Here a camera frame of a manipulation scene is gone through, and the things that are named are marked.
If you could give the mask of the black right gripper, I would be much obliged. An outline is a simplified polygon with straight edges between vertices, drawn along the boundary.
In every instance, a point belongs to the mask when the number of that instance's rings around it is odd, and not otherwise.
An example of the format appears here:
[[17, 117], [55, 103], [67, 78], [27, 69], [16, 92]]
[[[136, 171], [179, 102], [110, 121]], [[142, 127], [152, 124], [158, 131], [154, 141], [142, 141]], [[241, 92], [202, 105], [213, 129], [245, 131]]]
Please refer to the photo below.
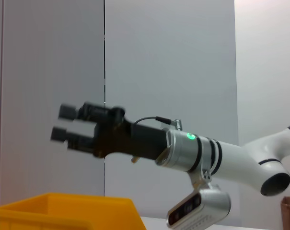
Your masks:
[[94, 154], [98, 158], [124, 153], [155, 160], [168, 147], [166, 131], [128, 121], [125, 110], [120, 107], [105, 108], [84, 103], [77, 108], [62, 104], [59, 119], [95, 122], [91, 136], [54, 126], [50, 140], [66, 144], [68, 150]]

